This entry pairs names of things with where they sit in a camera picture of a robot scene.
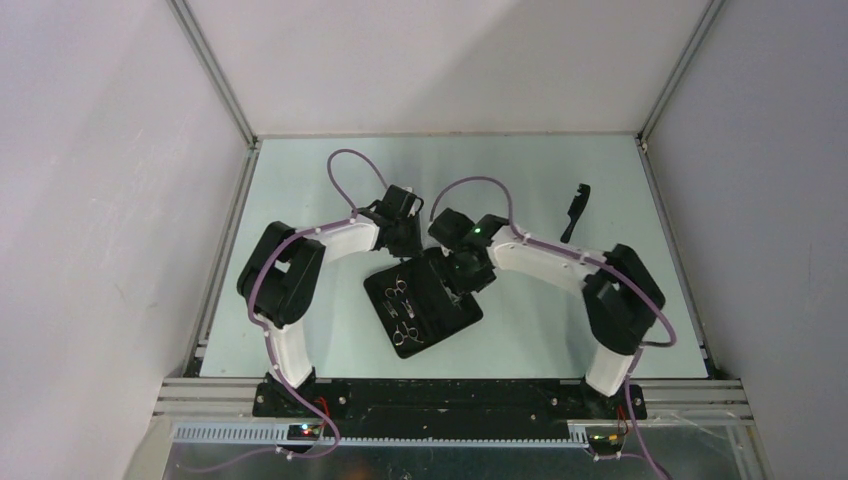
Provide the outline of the black zip tool case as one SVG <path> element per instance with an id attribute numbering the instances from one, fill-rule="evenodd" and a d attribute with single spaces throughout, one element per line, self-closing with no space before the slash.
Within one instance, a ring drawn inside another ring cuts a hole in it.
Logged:
<path id="1" fill-rule="evenodd" d="M 458 296 L 448 288 L 441 275 L 443 260 L 440 248 L 427 248 L 422 255 L 378 271 L 363 281 L 379 321 L 401 359 L 410 358 L 483 319 L 483 310 L 473 295 Z M 407 282 L 415 318 L 410 319 L 399 301 L 384 294 L 387 287 L 394 285 L 397 275 Z M 416 327 L 423 343 L 394 346 L 391 335 L 401 322 Z"/>

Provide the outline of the silver straight scissors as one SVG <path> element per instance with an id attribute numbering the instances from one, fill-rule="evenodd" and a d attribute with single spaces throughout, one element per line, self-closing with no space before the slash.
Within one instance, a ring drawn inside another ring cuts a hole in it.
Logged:
<path id="1" fill-rule="evenodd" d="M 416 317 L 416 312 L 409 299 L 407 288 L 407 282 L 397 275 L 395 277 L 394 285 L 387 287 L 384 294 L 388 299 L 399 301 L 406 310 L 407 316 L 412 319 Z"/>

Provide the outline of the silver thinning scissors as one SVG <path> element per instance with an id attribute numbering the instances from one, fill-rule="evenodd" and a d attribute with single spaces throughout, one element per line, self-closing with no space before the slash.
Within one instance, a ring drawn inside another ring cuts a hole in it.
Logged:
<path id="1" fill-rule="evenodd" d="M 407 343 L 422 344 L 419 330 L 406 322 L 401 322 L 395 327 L 395 331 L 391 335 L 391 340 L 394 346 L 400 347 Z"/>

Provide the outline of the black tapered comb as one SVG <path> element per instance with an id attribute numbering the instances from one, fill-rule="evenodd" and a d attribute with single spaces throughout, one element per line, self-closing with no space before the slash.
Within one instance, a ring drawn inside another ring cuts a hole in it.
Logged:
<path id="1" fill-rule="evenodd" d="M 569 223 L 567 224 L 562 235 L 560 236 L 561 243 L 568 243 L 571 240 L 575 227 L 579 222 L 579 219 L 584 213 L 585 208 L 589 202 L 590 195 L 591 186 L 588 184 L 580 183 L 577 188 L 577 193 L 573 197 L 572 202 L 567 210 Z"/>

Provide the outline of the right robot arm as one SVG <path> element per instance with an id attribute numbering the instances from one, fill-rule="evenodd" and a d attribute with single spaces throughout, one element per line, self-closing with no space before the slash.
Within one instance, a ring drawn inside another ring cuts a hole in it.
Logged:
<path id="1" fill-rule="evenodd" d="M 479 292 L 497 272 L 512 271 L 578 297 L 596 342 L 583 377 L 583 408 L 606 418 L 620 407 L 625 377 L 666 303 L 631 247 L 594 251 L 550 244 L 505 217 L 487 214 L 473 221 L 450 208 L 430 222 L 427 233 L 439 244 L 447 285 L 455 295 Z"/>

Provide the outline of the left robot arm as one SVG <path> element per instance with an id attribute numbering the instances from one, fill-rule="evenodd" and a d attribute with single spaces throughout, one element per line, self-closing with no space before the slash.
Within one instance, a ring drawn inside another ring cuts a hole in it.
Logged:
<path id="1" fill-rule="evenodd" d="M 391 185 L 381 199 L 345 218 L 296 229 L 281 221 L 262 233 L 237 280 L 249 321 L 262 329 L 269 373 L 282 384 L 277 402 L 292 416 L 316 403 L 307 383 L 314 364 L 302 318 L 309 309 L 322 267 L 350 255 L 382 249 L 395 258 L 423 251 L 419 215 L 424 200 L 409 188 Z"/>

